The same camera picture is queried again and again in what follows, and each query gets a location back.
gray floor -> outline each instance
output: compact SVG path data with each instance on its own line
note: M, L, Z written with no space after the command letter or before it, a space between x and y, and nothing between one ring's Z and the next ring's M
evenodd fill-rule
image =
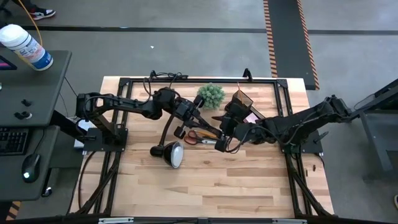
M302 0L309 29L397 30L395 0ZM42 0L58 11L44 25L264 28L261 0ZM15 22L28 24L15 7ZM73 52L67 77L78 92L98 91L105 75L156 71L240 76L249 67L270 77L262 34L42 32L48 50ZM336 94L353 106L397 78L397 36L310 36L320 79L311 105ZM69 114L75 99L63 87ZM61 102L59 111L65 112ZM330 124L323 139L333 207L346 218L398 222L396 183L365 183L375 166L362 124Z

keyboard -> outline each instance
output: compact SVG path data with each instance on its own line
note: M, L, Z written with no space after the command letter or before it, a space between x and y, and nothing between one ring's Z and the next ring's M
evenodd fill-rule
M0 156L24 155L29 138L28 128L0 127Z

computer mouse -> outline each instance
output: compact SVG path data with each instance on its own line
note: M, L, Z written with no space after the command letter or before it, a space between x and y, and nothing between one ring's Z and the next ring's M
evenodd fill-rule
M40 173L40 155L33 153L28 155L22 163L22 179L26 183L33 183Z

wooden table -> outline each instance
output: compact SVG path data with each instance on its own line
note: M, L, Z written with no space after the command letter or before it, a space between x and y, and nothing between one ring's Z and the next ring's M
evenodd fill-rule
M116 94L120 77L104 77L101 93ZM302 79L288 79L294 113L308 108ZM166 86L153 83L152 91ZM202 83L174 83L182 97L193 100ZM237 91L236 84L222 84L226 98L218 111L202 111L202 116L214 127L219 122L211 116L222 115L223 108ZM274 89L266 84L240 84L264 116L277 116ZM132 97L145 100L142 83L135 83ZM110 120L112 111L105 116ZM128 147L123 153L113 203L113 216L132 217L234 217L288 218L293 217L292 199L286 163L277 144L245 144L238 153L216 151L213 146L186 143L184 159L179 169L172 169L162 159L152 157L149 149L158 144L169 115L157 121L130 113L127 128ZM181 125L174 120L166 142L176 141L174 129ZM303 165L308 172L307 184L326 210L333 213L322 163L314 155L304 154ZM89 162L82 183L82 201L92 194L100 178L103 153ZM299 202L304 211L302 193ZM77 210L77 194L71 212Z

blue label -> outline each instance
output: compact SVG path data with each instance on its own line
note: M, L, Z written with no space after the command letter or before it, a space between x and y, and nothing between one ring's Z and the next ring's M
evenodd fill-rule
M37 69L45 68L47 65L49 65L51 59L52 56L46 51L43 57L40 58L40 60L38 60L37 62L32 63L32 65Z

